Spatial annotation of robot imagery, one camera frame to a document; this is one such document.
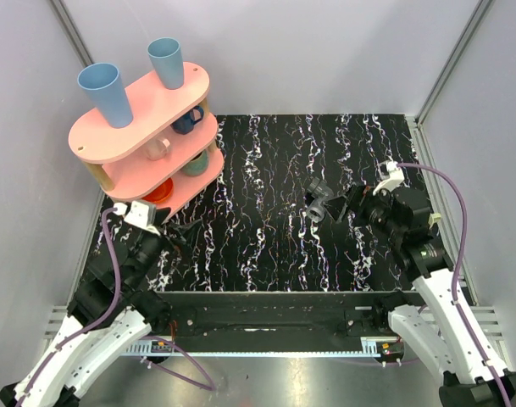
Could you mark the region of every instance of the pink shelf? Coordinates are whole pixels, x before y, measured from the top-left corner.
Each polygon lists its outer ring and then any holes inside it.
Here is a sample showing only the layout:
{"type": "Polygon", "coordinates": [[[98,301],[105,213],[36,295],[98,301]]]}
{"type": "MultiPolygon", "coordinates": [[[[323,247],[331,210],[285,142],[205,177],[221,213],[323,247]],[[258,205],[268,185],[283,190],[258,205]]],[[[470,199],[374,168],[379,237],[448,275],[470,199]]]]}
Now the pink shelf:
{"type": "Polygon", "coordinates": [[[121,201],[144,197],[203,151],[214,140],[217,131],[218,122],[212,114],[188,134],[175,133],[168,127],[162,131],[171,143],[165,158],[151,161],[142,148],[124,159],[103,165],[114,182],[114,189],[106,193],[121,201]]]}
{"type": "Polygon", "coordinates": [[[182,172],[173,175],[173,195],[165,202],[157,205],[158,209],[171,208],[170,218],[188,201],[192,200],[203,189],[214,181],[224,168],[224,155],[219,149],[208,152],[208,168],[200,176],[185,176],[182,172]]]}
{"type": "Polygon", "coordinates": [[[208,93],[209,78],[199,65],[184,63],[184,85],[166,89],[153,70],[126,87],[133,121],[122,129],[108,125],[97,109],[82,115],[69,131],[69,146],[81,160],[105,164],[127,157],[208,93]]]}

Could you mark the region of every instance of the marble pattern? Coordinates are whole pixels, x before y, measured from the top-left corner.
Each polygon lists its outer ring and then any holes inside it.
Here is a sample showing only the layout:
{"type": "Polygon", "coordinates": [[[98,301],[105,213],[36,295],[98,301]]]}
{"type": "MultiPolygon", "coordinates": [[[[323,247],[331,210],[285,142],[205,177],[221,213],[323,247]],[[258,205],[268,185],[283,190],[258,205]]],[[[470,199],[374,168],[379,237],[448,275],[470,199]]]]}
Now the marble pattern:
{"type": "MultiPolygon", "coordinates": [[[[225,155],[219,179],[166,228],[197,221],[190,255],[163,252],[148,275],[159,291],[347,291],[409,289],[383,238],[303,214],[304,187],[317,176],[340,192],[353,181],[379,179],[385,159],[416,162],[408,125],[399,114],[219,116],[225,155]]],[[[415,170],[406,185],[424,189],[415,170]]],[[[112,203],[106,198],[104,206],[112,203]]],[[[115,217],[116,240],[136,233],[115,217]]],[[[91,255],[104,250],[102,233],[91,255]]]]}

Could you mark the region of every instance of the reflective metal surface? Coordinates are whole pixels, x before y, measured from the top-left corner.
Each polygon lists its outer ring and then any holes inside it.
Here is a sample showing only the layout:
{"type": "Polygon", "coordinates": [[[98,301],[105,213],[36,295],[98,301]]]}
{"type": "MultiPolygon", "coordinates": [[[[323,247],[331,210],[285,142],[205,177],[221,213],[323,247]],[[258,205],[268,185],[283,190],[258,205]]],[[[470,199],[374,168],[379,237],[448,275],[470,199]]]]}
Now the reflective metal surface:
{"type": "MultiPolygon", "coordinates": [[[[219,387],[206,392],[138,360],[117,360],[80,407],[440,407],[438,387],[421,363],[366,367],[349,360],[200,358],[219,387]]],[[[184,358],[166,367],[203,380],[184,358]]]]}

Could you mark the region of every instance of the orange bowl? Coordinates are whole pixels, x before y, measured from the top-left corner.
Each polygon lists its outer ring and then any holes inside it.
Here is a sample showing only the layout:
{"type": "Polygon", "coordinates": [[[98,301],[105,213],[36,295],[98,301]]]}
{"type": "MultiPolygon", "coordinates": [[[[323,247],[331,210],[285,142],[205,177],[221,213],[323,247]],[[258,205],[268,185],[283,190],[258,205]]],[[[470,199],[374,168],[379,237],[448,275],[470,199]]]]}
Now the orange bowl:
{"type": "Polygon", "coordinates": [[[160,204],[169,198],[171,194],[173,194],[173,180],[169,178],[167,181],[160,184],[160,186],[157,187],[154,191],[150,192],[148,195],[142,198],[151,204],[160,204]]]}

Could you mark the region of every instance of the wall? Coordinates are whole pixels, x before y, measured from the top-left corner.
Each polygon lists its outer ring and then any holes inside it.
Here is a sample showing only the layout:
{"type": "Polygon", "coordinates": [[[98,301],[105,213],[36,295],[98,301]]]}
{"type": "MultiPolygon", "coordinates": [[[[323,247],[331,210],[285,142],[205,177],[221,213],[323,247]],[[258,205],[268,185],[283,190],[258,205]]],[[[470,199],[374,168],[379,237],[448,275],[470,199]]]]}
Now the wall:
{"type": "Polygon", "coordinates": [[[469,268],[516,367],[516,0],[492,6],[424,130],[467,200],[469,268]]]}
{"type": "Polygon", "coordinates": [[[65,0],[96,61],[131,83],[179,39],[217,114],[417,114],[477,0],[65,0]]]}
{"type": "Polygon", "coordinates": [[[98,186],[67,143],[89,108],[79,70],[46,1],[0,2],[0,388],[35,363],[96,210],[98,186]]]}

